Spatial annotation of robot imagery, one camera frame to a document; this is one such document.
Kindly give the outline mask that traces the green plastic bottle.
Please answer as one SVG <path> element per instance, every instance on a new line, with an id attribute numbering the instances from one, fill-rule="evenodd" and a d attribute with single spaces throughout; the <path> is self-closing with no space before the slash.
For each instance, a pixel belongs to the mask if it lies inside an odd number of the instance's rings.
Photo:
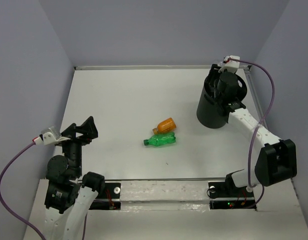
<path id="1" fill-rule="evenodd" d="M 154 147 L 160 147 L 167 144 L 173 144 L 176 142 L 176 137 L 174 132 L 168 132 L 168 133 L 160 133 L 155 134 L 149 139 L 145 139 L 143 141 L 145 146 L 154 146 Z"/>

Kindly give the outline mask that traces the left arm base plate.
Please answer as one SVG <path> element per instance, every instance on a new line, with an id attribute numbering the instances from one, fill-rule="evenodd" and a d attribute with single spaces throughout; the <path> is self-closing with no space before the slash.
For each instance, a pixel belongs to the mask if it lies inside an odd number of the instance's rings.
<path id="1" fill-rule="evenodd" d="M 120 182 L 106 182 L 105 189 L 93 201 L 90 210 L 100 211 L 115 211 L 121 209 L 121 183 Z"/>

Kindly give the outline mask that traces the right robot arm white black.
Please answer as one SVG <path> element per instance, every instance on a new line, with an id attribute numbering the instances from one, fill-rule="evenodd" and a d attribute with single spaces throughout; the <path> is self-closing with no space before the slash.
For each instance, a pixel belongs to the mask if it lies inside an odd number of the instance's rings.
<path id="1" fill-rule="evenodd" d="M 204 81 L 204 97 L 215 109 L 209 114 L 217 128 L 229 124 L 250 141 L 247 168 L 226 175 L 220 188 L 229 196 L 242 188 L 264 187 L 292 179 L 297 175 L 296 145 L 267 130 L 243 104 L 247 85 L 234 67 L 213 64 Z"/>

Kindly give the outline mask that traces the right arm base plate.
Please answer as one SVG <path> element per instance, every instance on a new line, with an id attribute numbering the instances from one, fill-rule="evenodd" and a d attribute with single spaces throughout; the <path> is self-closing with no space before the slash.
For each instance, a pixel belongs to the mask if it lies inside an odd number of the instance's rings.
<path id="1" fill-rule="evenodd" d="M 248 192 L 245 187 L 226 188 L 224 181 L 208 183 L 207 196 L 210 199 L 210 210 L 238 210 L 256 209 L 253 192 Z"/>

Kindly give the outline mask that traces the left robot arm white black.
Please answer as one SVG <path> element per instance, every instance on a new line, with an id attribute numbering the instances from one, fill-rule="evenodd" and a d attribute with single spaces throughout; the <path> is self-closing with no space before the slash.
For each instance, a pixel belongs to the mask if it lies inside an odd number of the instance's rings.
<path id="1" fill-rule="evenodd" d="M 41 132 L 44 145 L 62 148 L 47 164 L 43 236 L 47 240 L 74 240 L 93 201 L 102 196 L 105 177 L 82 173 L 82 147 L 98 138 L 92 116 L 81 125 L 72 123 L 63 132 L 49 127 Z"/>

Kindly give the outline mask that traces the orange plastic bottle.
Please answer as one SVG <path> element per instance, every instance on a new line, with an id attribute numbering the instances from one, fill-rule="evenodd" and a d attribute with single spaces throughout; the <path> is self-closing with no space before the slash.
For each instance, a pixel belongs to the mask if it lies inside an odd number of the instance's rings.
<path id="1" fill-rule="evenodd" d="M 152 131 L 155 135 L 171 132 L 176 128 L 174 120 L 170 117 L 160 122 Z"/>

